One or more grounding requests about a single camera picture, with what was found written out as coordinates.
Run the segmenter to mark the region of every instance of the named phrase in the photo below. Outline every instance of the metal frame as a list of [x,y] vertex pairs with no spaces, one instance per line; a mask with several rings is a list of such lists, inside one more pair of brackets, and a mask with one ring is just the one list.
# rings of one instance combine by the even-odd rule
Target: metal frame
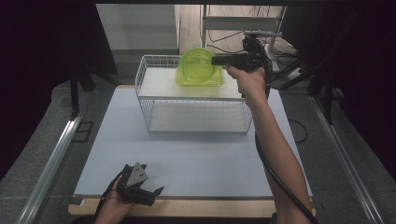
[[361,202],[361,207],[363,208],[364,213],[368,217],[370,223],[384,223],[384,220],[378,212],[378,208],[370,191],[361,180],[361,177],[359,176],[358,172],[355,169],[355,166],[349,158],[346,149],[344,148],[341,140],[337,135],[337,132],[335,131],[334,127],[326,120],[325,116],[321,113],[323,108],[320,104],[319,98],[317,96],[309,96],[309,99],[311,100],[311,103],[315,111],[317,112],[320,123],[322,124],[324,131],[329,137],[332,148],[334,149],[334,152],[337,155],[338,160],[340,161],[346,173],[350,185],[355,190],[355,193],[358,196],[359,201]]
[[88,103],[91,97],[90,93],[85,93],[80,100],[79,103],[79,112],[78,115],[67,122],[64,127],[64,132],[62,133],[58,143],[53,149],[49,160],[44,167],[41,176],[38,178],[35,183],[35,187],[30,194],[25,206],[23,207],[20,215],[16,223],[32,223],[35,219],[35,215],[37,214],[38,209],[40,208],[41,203],[43,202],[44,197],[47,194],[48,189],[52,183],[53,177],[55,177],[56,172],[58,171],[59,165],[64,157],[64,153],[66,152],[73,135],[81,121],[81,118],[84,114],[84,110],[86,104]]
[[276,58],[274,57],[273,48],[277,36],[280,36],[279,28],[285,14],[285,8],[282,7],[280,13],[275,18],[257,18],[257,17],[211,17],[206,15],[206,6],[204,5],[204,15],[202,17],[202,36],[201,47],[206,48],[206,31],[208,30],[245,30],[259,31],[260,37],[269,37],[265,51],[268,58],[272,61],[273,71],[278,72]]

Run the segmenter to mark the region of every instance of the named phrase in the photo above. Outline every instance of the white shelf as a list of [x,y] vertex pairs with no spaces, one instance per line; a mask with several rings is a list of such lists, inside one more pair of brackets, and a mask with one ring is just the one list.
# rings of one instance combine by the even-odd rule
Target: white shelf
[[176,68],[148,67],[139,97],[209,98],[241,100],[236,80],[227,71],[220,87],[181,87],[176,83]]

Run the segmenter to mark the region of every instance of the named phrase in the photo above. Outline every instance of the metal rail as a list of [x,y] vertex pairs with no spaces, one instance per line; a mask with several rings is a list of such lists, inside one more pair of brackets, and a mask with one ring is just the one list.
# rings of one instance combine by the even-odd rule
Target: metal rail
[[317,112],[318,118],[321,124],[323,125],[323,128],[327,136],[329,137],[330,142],[332,143],[334,152],[337,155],[338,160],[341,162],[341,165],[343,166],[346,176],[349,179],[349,182],[352,188],[354,189],[356,195],[358,196],[359,201],[361,202],[361,207],[363,208],[364,213],[368,217],[370,223],[373,224],[384,223],[382,217],[378,212],[378,208],[375,205],[374,199],[370,191],[364,185],[351,159],[347,155],[347,151],[344,148],[343,144],[341,143],[341,140],[339,139],[337,132],[335,131],[334,127],[330,125],[323,116],[321,112],[322,106],[320,104],[318,97],[310,96],[309,98]]
[[58,171],[59,165],[64,157],[64,153],[66,152],[73,135],[81,121],[81,118],[84,114],[84,110],[86,104],[88,103],[91,94],[85,92],[80,100],[80,111],[77,117],[74,120],[69,120],[64,128],[64,132],[62,133],[58,143],[53,149],[49,160],[44,167],[41,176],[38,178],[37,182],[35,183],[35,187],[30,194],[25,206],[23,207],[16,223],[32,223],[35,219],[35,215],[43,202],[45,195],[52,183],[53,177],[55,177],[56,172]]

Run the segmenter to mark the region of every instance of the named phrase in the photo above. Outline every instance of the black curtain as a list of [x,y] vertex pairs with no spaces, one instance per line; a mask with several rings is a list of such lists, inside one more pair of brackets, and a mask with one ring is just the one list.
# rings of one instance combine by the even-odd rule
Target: black curtain
[[396,6],[365,7],[336,56],[340,106],[396,179]]
[[54,2],[0,3],[1,178],[43,118],[55,86],[86,64],[117,74],[94,2]]

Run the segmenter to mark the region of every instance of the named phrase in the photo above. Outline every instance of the gray floor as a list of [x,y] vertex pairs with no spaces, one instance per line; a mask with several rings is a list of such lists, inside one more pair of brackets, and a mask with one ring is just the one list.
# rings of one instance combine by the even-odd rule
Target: gray floor
[[[281,40],[277,45],[286,49]],[[134,84],[136,62],[128,52],[114,52],[119,76],[123,84]],[[114,86],[92,76],[96,90],[88,103],[82,121],[92,122],[92,133],[85,143],[73,142],[64,155],[60,168],[41,204],[34,223],[70,223],[67,206],[72,201],[75,186],[90,153],[94,138],[106,113]],[[314,204],[320,223],[370,223],[359,198],[351,187],[330,140],[319,122],[306,86],[309,79],[281,92],[289,119],[300,121],[308,130],[308,138],[297,144],[308,182],[314,194]],[[0,182],[0,223],[14,223],[46,165],[52,150],[70,118],[71,106],[68,83],[53,90],[52,103],[34,135],[5,178]],[[384,223],[396,223],[396,184],[374,152],[361,139],[345,117],[337,102],[332,105],[334,129],[352,159],[358,174],[373,196]],[[290,122],[296,140],[304,138],[304,129]],[[76,134],[75,139],[83,139]]]

